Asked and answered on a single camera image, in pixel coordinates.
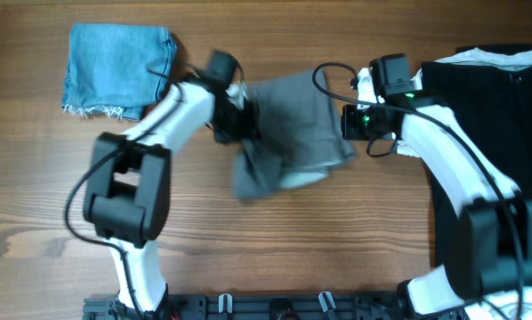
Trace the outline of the grey shorts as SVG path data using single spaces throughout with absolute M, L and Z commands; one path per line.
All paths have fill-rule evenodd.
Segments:
M 340 118 L 322 73 L 311 70 L 251 85 L 247 96 L 258 107 L 261 138 L 244 140 L 233 164 L 237 200 L 262 199 L 329 176 L 355 156 L 343 139 Z

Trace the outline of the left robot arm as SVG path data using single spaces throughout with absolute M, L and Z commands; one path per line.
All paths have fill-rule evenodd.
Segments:
M 157 238 L 170 208 L 172 157 L 204 126 L 221 144 L 259 137 L 256 106 L 242 90 L 230 90 L 242 72 L 232 55 L 215 51 L 205 69 L 173 84 L 136 126 L 96 140 L 81 180 L 83 217 L 94 226 L 93 244 L 110 249 L 120 289 L 105 300 L 86 300 L 85 319 L 170 318 Z

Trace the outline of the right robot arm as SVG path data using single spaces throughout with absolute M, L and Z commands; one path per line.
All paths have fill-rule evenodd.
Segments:
M 507 292 L 521 307 L 532 289 L 532 199 L 481 153 L 442 99 L 416 88 L 404 55 L 372 60 L 368 72 L 376 99 L 346 101 L 343 137 L 374 142 L 394 133 L 428 165 L 456 214 L 445 262 L 400 286 L 401 308 L 425 318 Z

